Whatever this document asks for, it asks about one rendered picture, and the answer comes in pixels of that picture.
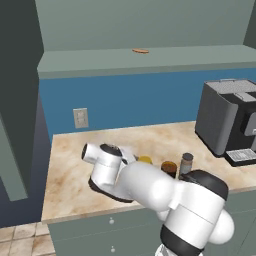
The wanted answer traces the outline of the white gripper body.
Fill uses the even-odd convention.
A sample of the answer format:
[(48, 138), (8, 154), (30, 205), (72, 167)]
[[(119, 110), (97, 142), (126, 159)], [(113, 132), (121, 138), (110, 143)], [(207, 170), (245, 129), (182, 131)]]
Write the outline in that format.
[(128, 147), (121, 147), (120, 148), (122, 153), (122, 161), (125, 164), (130, 164), (137, 160), (136, 156), (133, 154), (132, 150)]

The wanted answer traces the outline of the cinnamon shaker with grey cap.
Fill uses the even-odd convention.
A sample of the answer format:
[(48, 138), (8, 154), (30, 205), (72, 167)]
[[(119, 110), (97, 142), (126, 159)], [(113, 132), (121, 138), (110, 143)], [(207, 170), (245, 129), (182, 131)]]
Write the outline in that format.
[(194, 156), (191, 153), (184, 153), (182, 155), (181, 163), (180, 163), (180, 170), (179, 170), (179, 177), (182, 177), (183, 174), (187, 174), (192, 169)]

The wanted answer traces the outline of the grey-green base cabinet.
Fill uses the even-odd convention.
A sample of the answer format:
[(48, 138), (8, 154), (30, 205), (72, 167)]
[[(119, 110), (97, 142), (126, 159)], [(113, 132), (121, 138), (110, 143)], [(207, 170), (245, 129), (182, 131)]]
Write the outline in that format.
[[(208, 244), (204, 256), (256, 256), (256, 189), (231, 194), (226, 210), (235, 222), (235, 233), (224, 245)], [(156, 214), (148, 209), (49, 226), (56, 256), (154, 256), (160, 228)]]

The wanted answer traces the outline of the grey-green cabinet door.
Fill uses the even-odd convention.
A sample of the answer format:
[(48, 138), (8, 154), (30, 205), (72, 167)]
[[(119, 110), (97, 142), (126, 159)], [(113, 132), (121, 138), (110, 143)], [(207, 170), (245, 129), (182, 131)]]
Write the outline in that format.
[(256, 49), (256, 0), (254, 2), (243, 44)]
[(0, 179), (28, 197), (44, 48), (35, 0), (0, 0)]

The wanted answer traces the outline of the grey black coffee machine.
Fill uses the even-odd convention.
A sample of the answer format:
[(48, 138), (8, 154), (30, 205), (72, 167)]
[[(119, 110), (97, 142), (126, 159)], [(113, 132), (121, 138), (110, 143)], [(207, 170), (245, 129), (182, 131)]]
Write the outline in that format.
[(204, 83), (195, 133), (231, 166), (256, 164), (256, 83), (228, 79)]

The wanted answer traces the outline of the beige wall outlet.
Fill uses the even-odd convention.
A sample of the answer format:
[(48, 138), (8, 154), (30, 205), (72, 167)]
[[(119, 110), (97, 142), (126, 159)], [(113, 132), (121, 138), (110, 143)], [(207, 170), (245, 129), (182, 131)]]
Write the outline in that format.
[(74, 109), (73, 115), (76, 128), (87, 128), (89, 126), (88, 111), (86, 108)]

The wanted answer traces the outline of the grey-green open wall cabinet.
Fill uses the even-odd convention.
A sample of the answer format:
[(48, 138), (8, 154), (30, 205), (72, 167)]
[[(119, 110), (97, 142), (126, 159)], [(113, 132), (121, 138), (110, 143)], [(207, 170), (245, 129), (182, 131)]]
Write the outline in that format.
[[(36, 0), (43, 79), (256, 67), (255, 0)], [(149, 50), (139, 54), (133, 48)]]

